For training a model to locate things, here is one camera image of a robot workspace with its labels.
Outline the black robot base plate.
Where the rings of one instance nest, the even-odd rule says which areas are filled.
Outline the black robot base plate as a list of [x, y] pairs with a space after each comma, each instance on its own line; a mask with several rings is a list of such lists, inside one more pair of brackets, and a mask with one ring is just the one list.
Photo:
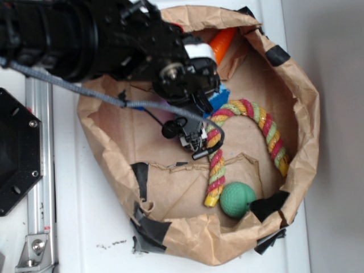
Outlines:
[[1, 216], [8, 215], [42, 178], [41, 125], [1, 88]]

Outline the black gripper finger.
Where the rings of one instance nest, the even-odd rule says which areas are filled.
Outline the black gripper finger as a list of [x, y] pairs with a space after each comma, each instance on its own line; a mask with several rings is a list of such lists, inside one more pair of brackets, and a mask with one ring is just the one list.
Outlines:
[[209, 102], [207, 96], [202, 90], [191, 90], [192, 112], [194, 114], [211, 114], [213, 106]]
[[204, 124], [191, 118], [176, 115], [177, 135], [181, 145], [190, 151], [199, 151], [207, 139]]

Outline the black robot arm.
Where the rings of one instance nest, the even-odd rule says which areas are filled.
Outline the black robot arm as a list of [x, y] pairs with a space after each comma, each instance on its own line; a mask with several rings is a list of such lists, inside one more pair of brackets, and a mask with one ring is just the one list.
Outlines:
[[[193, 157], [223, 144], [202, 146], [203, 114], [220, 88], [212, 48], [162, 19], [149, 1], [2, 1], [1, 66], [121, 108], [162, 109], [184, 117], [167, 132], [183, 135]], [[77, 87], [103, 75], [150, 82], [164, 103], [128, 101]]]

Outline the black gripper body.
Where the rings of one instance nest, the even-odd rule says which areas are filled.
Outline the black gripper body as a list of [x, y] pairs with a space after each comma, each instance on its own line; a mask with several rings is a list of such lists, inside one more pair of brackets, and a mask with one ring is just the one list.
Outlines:
[[191, 90], [207, 98], [219, 90], [220, 78], [211, 47], [180, 26], [162, 19], [149, 1], [120, 1], [121, 40], [131, 53], [120, 62], [119, 78], [151, 82], [172, 105], [191, 104]]

